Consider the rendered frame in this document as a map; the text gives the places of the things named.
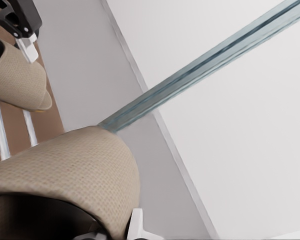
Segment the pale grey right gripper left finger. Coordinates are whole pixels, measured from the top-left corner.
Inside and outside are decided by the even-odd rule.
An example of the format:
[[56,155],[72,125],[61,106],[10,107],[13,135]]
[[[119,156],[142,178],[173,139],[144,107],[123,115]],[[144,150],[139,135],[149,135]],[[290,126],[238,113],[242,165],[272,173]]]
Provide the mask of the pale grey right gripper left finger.
[[103,231],[93,231],[78,235],[73,240],[108,240],[107,234]]

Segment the white barred shoe rack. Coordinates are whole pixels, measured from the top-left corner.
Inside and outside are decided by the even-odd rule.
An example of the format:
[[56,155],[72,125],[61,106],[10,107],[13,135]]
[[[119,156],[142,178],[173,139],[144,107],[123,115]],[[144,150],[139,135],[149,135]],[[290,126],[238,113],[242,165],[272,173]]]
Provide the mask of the white barred shoe rack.
[[[37,141],[31,113],[27,110],[23,110],[22,112],[23,112],[25,125],[27,128],[30,144],[32,147],[34,147],[38,144],[38,141]],[[7,140],[3,117],[2,117],[2,112],[1,112],[1,108],[0,108],[0,159],[6,160],[10,156],[11,155],[10,155],[8,140]]]

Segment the beige woven shoe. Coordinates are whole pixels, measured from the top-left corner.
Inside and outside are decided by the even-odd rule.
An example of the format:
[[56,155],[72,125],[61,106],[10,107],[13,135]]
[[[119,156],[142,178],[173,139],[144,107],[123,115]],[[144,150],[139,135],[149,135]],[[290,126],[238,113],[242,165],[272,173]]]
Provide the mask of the beige woven shoe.
[[28,111],[46,111],[53,104],[42,65],[28,63],[21,50],[2,39],[0,101]]
[[0,162],[0,240],[72,240],[102,230],[124,240],[140,176],[127,145],[89,126]]

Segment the silver frame post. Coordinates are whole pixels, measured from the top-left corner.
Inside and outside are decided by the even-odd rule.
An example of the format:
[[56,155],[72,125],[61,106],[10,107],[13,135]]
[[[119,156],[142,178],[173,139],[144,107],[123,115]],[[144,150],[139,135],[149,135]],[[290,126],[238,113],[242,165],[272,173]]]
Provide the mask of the silver frame post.
[[214,48],[137,97],[99,126],[118,132],[300,21],[300,0],[284,0]]

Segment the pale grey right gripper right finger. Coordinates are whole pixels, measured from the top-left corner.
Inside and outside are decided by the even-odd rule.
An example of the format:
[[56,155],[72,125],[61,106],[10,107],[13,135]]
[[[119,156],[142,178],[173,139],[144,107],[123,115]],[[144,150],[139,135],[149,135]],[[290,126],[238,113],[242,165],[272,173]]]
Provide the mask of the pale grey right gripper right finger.
[[126,239],[150,240],[149,234],[143,229],[143,210],[141,208],[134,208],[132,211]]

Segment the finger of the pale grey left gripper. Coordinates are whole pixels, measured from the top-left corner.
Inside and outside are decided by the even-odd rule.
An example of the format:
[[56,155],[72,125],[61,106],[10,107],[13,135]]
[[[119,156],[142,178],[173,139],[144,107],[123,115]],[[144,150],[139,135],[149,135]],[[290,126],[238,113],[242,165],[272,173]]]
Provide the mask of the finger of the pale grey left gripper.
[[37,41],[35,33],[28,38],[16,38],[15,41],[28,63],[34,63],[38,59],[39,53],[34,45]]

